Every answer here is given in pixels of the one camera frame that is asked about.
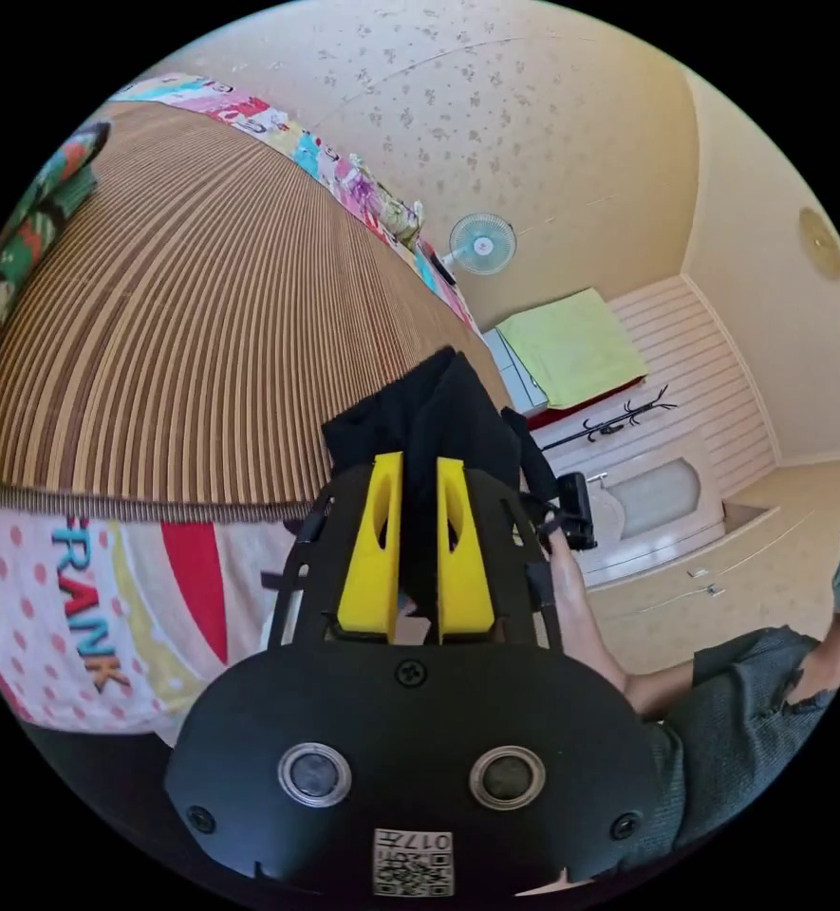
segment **hand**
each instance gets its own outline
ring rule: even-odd
[[[551,520],[552,514],[550,513],[547,515],[546,521]],[[563,611],[571,615],[589,611],[584,573],[581,572],[577,558],[571,552],[565,533],[560,528],[556,529],[550,535],[549,542],[552,555],[543,552],[550,564],[552,591],[560,617]]]
[[[562,634],[562,650],[569,658],[586,664],[625,692],[628,676],[608,652],[588,602],[587,586],[578,561],[561,529],[550,537],[552,555],[547,556],[552,576],[555,612]]]

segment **polka dot fabric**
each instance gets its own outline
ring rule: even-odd
[[[172,729],[257,650],[282,526],[119,525],[0,510],[0,689],[64,731]]]

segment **red fabric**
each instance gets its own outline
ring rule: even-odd
[[[619,386],[616,389],[612,389],[607,393],[604,393],[602,396],[597,396],[596,399],[590,399],[588,401],[582,401],[580,405],[575,405],[573,408],[547,408],[546,411],[541,411],[538,415],[533,415],[532,418],[527,418],[527,426],[531,430],[539,430],[541,427],[548,427],[550,424],[554,424],[557,420],[562,418],[567,418],[569,415],[573,415],[579,411],[584,411],[585,408],[589,408],[591,405],[595,405],[598,401],[603,401],[603,399],[608,399],[610,396],[615,396],[620,392],[624,392],[626,389],[630,389],[632,386],[638,385],[644,377],[638,377],[631,382],[627,382],[624,386]]]
[[[179,591],[214,654],[227,662],[227,611],[214,526],[162,523],[163,545]]]

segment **striped mattress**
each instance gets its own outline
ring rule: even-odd
[[[169,521],[301,514],[321,424],[450,344],[488,348],[283,155],[111,102],[99,187],[0,343],[0,505]]]

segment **qr code sticker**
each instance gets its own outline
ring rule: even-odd
[[[376,895],[445,898],[455,894],[451,832],[377,828],[372,879]]]

